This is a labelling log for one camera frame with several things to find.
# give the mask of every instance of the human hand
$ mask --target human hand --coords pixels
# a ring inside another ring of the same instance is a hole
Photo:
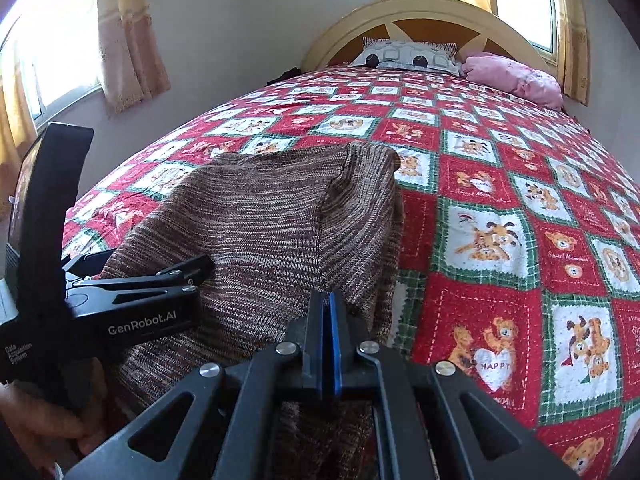
[[[0,414],[18,446],[38,471],[53,472],[56,458],[47,445],[52,438],[74,439],[83,454],[106,439],[104,399],[106,385],[100,361],[92,367],[92,396],[80,416],[31,396],[16,384],[0,384]]]

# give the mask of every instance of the white patterned pillow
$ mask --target white patterned pillow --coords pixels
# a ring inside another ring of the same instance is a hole
[[[362,38],[362,48],[364,49],[374,43],[383,43],[385,41],[391,40],[380,40],[364,36]],[[412,43],[430,46],[431,48],[435,48],[436,50],[444,50],[447,54],[449,54],[449,57],[451,58],[454,58],[456,56],[456,52],[458,51],[458,46],[455,43],[433,43],[433,41],[413,41]]]
[[[460,75],[458,66],[448,52],[415,41],[377,41],[365,48],[350,66]]]

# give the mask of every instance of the bed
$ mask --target bed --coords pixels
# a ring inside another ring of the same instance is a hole
[[[455,76],[345,65],[365,36],[482,44],[554,69],[484,10],[380,0],[327,30],[302,76],[116,168],[69,210],[63,253],[119,245],[219,153],[385,143],[406,215],[388,344],[451,360],[582,478],[604,478],[640,428],[640,190],[564,114]]]

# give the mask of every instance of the cream headboard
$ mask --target cream headboard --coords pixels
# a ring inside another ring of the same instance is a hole
[[[303,72],[353,61],[362,38],[455,43],[458,51],[484,50],[556,74],[538,51],[492,13],[458,0],[378,0],[330,27],[306,54]]]

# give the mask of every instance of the teddy bear print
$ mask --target teddy bear print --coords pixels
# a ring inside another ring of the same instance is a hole
[[[209,158],[213,158],[220,153],[228,153],[235,141],[228,140],[221,144],[209,144],[208,142],[196,142],[190,148],[184,150],[183,154],[194,155],[202,154],[207,155]]]
[[[593,195],[597,199],[602,200],[603,202],[609,203],[609,199],[607,198],[607,195],[603,192],[603,190],[600,189],[600,186],[598,186],[598,184],[594,184],[593,182],[590,182],[589,185],[591,186]]]
[[[427,123],[431,121],[430,114],[419,112],[418,110],[404,110],[404,114],[416,119],[417,121],[425,121]]]
[[[400,174],[405,176],[422,176],[419,171],[420,161],[415,155],[403,156],[400,155]]]
[[[304,124],[304,123],[308,123],[309,121],[313,121],[314,118],[313,117],[296,117],[293,118],[291,120],[292,123],[294,124]]]
[[[617,279],[621,282],[629,281],[629,269],[626,268],[626,263],[617,251],[605,247],[602,250],[602,258],[604,259],[607,268]]]
[[[422,137],[422,130],[412,128],[408,124],[391,123],[391,127],[393,130],[387,130],[385,132],[388,136],[397,135],[406,140],[420,139],[420,137]]]
[[[573,251],[576,240],[572,236],[565,235],[563,233],[551,233],[549,231],[545,232],[545,236],[552,241],[553,245],[556,246],[557,249],[561,251]]]
[[[458,121],[453,121],[451,124],[454,128],[462,128],[463,130],[466,130],[473,134],[476,134],[478,132],[478,129],[472,124],[463,124],[463,123],[459,123]]]
[[[626,220],[623,220],[622,218],[614,220],[613,227],[620,234],[625,234],[625,235],[631,234],[631,227],[629,227],[628,222]]]
[[[506,350],[510,356],[511,373],[508,378],[501,384],[501,388],[505,392],[511,391],[511,377],[513,370],[516,369],[516,349],[514,339],[518,335],[518,328],[511,319],[503,319],[501,316],[494,318],[494,326],[497,329],[498,337],[494,334],[493,328],[485,328],[484,341],[487,346],[495,352],[500,354],[503,350]]]
[[[582,277],[582,267],[580,265],[567,264],[564,266],[564,272],[566,272],[569,278],[573,278],[574,280]]]
[[[471,176],[464,171],[458,171],[456,173],[458,178],[457,182],[460,186],[463,187],[475,187],[478,191],[482,191],[484,193],[491,193],[494,190],[494,185],[492,182],[495,180],[490,174],[486,171],[476,171],[476,173]]]
[[[357,130],[363,124],[364,120],[351,117],[342,118],[337,121],[329,121],[329,125],[334,130]]]
[[[569,446],[562,456],[562,461],[578,476],[584,476],[603,447],[604,439],[602,437],[589,437],[583,440],[578,447]]]
[[[599,377],[606,370],[609,370],[609,363],[604,360],[604,353],[609,349],[611,339],[602,336],[601,325],[602,322],[597,317],[589,320],[592,342],[592,345],[589,346],[589,351],[591,352],[589,375],[592,379]]]
[[[276,142],[268,142],[261,140],[254,146],[253,152],[255,155],[263,155],[265,153],[273,153],[278,151],[278,145]]]
[[[518,155],[522,160],[533,160],[536,158],[535,153],[528,152],[526,150],[521,150],[519,148],[512,148],[512,150]]]
[[[558,173],[562,176],[562,179],[571,187],[580,187],[580,178],[570,168],[560,164],[558,166]]]
[[[569,331],[573,330],[574,334],[571,336],[571,339],[569,339],[570,355],[568,362],[562,363],[563,365],[573,365],[571,361],[571,354],[573,354],[576,361],[580,357],[585,356],[585,363],[587,363],[591,357],[591,351],[589,350],[589,345],[587,343],[590,329],[587,326],[587,321],[582,316],[578,316],[578,318],[580,319],[580,323],[574,323],[571,320],[566,322],[566,329]]]
[[[503,260],[508,262],[511,257],[503,247],[515,247],[520,243],[518,234],[509,229],[515,227],[513,222],[504,225],[495,222],[487,222],[487,230],[479,229],[476,220],[470,215],[460,215],[460,223],[469,222],[473,232],[473,241],[467,245],[458,247],[456,254],[463,254],[471,251],[469,260]]]
[[[471,333],[466,327],[457,326],[453,329],[453,339],[456,342],[456,346],[449,355],[449,361],[460,368],[465,374],[471,375],[471,372],[476,366],[476,360],[471,355],[471,344],[474,341]]]
[[[462,137],[456,137],[454,150],[461,150],[463,153],[472,156],[483,156],[490,153],[487,142],[475,139],[463,139]]]
[[[527,187],[527,194],[525,195],[529,200],[537,200],[542,204],[542,209],[555,211],[559,209],[558,199],[551,195],[551,192],[543,187],[540,188],[535,184],[525,183]]]
[[[260,130],[266,124],[269,124],[267,121],[263,121],[262,119],[250,119],[247,124],[238,123],[238,129],[236,132],[251,135],[254,133],[254,130]]]

